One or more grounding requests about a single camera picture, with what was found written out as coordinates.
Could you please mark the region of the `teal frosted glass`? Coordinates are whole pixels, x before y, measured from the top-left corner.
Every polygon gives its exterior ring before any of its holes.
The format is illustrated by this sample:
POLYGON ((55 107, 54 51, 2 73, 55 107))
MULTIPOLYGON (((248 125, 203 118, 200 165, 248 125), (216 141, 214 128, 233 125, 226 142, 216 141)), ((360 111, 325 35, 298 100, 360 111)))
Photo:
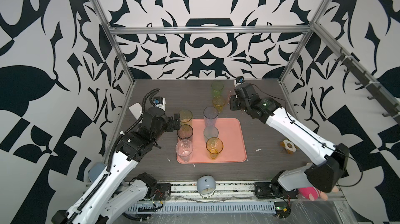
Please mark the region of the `teal frosted glass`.
POLYGON ((205 142, 207 142, 210 138, 219 136, 219 130, 215 126, 206 127, 203 133, 205 142))

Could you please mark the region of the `light green tall glass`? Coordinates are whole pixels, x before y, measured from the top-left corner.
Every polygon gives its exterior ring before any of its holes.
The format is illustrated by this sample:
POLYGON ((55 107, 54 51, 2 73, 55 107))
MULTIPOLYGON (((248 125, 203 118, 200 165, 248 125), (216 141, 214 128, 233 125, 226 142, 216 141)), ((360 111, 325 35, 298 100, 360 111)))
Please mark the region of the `light green tall glass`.
POLYGON ((192 125, 193 113, 187 109, 182 109, 179 111, 180 125, 192 125))

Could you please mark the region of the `green short glass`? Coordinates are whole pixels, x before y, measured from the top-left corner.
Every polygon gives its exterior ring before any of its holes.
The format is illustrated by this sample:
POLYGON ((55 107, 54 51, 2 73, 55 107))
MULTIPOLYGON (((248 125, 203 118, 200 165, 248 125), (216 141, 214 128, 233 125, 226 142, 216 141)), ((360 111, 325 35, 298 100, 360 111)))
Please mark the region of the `green short glass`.
POLYGON ((224 84, 221 81, 214 81, 211 84, 211 90, 213 97, 221 96, 224 90, 224 84))

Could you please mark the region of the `smoky grey tall glass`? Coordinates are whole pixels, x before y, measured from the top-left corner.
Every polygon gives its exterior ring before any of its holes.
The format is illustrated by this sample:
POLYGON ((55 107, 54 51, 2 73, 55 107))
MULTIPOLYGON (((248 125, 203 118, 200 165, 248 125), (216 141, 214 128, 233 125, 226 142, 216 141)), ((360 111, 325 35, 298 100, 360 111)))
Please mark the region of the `smoky grey tall glass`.
POLYGON ((194 130, 191 125, 181 125, 177 131, 178 140, 193 141, 194 130))

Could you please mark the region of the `orange tall glass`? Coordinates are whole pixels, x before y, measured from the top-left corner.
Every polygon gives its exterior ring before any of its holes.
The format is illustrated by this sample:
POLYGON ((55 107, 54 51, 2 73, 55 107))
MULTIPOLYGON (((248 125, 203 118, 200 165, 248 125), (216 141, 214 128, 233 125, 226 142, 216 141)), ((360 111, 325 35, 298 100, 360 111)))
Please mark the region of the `orange tall glass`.
POLYGON ((210 159, 216 159, 224 149, 223 141, 218 137, 212 137, 206 142, 206 149, 210 159))

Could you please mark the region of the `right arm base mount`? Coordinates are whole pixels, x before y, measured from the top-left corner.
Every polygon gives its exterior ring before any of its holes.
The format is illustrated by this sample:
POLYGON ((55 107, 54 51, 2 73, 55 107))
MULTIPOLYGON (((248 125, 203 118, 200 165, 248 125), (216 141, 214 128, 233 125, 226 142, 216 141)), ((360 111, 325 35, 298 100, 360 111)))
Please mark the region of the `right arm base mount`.
POLYGON ((297 189, 286 191, 279 183, 278 178, 285 170, 280 171, 270 182, 255 182, 254 193, 259 200, 297 198, 299 194, 297 189))

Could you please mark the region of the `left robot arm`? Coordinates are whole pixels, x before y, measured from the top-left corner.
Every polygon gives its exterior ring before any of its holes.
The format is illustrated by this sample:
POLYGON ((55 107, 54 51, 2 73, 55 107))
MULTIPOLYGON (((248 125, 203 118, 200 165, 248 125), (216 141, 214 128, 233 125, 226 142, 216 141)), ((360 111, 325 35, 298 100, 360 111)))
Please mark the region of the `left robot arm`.
POLYGON ((157 180, 145 172, 138 175, 121 193, 114 193, 143 157, 153 147, 158 147, 157 141, 165 132, 179 129, 179 114, 168 117, 165 110, 159 107, 143 110, 132 127, 113 144, 107 166, 101 175, 69 209, 57 211, 51 222, 111 224, 134 203, 152 198, 157 180))

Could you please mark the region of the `blue tall glass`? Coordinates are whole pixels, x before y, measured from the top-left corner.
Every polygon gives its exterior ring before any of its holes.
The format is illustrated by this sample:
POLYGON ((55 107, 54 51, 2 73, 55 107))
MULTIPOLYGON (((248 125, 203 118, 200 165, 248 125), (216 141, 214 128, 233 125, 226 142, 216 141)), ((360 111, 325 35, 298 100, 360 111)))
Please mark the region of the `blue tall glass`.
POLYGON ((203 111, 204 122, 206 127, 211 127, 216 124, 219 112, 217 108, 213 106, 206 107, 203 111))

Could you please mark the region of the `pink plastic tray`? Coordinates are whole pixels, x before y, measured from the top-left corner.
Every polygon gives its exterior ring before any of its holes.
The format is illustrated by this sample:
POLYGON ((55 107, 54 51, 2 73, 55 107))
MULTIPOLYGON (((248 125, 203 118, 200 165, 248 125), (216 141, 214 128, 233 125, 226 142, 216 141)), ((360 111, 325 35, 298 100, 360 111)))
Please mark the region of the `pink plastic tray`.
POLYGON ((217 119, 215 126, 219 131, 218 138, 222 140, 224 147, 217 158, 211 159, 204 139, 204 119, 192 120, 192 128, 194 129, 193 152, 188 163, 210 164, 246 161, 246 148, 239 120, 221 118, 217 119))

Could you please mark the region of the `clear tall glass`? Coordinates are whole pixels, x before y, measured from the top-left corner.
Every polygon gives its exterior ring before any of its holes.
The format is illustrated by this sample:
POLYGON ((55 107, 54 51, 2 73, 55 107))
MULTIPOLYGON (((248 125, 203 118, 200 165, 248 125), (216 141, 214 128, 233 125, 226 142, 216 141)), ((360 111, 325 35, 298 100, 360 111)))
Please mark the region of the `clear tall glass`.
POLYGON ((179 140, 176 145, 177 159, 180 162, 189 162, 193 153, 193 144, 190 140, 179 140))

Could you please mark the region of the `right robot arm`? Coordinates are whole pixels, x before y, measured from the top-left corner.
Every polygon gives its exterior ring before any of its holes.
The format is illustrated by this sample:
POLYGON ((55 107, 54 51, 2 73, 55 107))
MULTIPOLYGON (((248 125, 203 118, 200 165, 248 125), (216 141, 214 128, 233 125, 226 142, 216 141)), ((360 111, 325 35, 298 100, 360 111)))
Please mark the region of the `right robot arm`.
POLYGON ((281 196, 308 187, 330 193, 346 171, 349 148, 314 133, 290 115, 275 97, 260 98, 255 85, 243 78, 234 82, 234 92, 229 98, 232 111, 241 110, 277 130, 310 159, 308 165, 279 172, 271 181, 273 194, 281 196))

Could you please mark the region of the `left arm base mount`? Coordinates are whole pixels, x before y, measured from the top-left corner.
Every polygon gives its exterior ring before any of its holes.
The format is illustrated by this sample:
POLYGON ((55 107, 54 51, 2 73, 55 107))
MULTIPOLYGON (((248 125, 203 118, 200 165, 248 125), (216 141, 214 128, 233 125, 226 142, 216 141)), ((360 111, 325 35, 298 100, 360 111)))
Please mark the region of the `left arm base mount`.
POLYGON ((139 174, 135 181, 142 181, 147 186, 147 193, 145 194, 145 200, 162 201, 165 198, 170 197, 171 183, 158 182, 154 177, 148 173, 139 174))

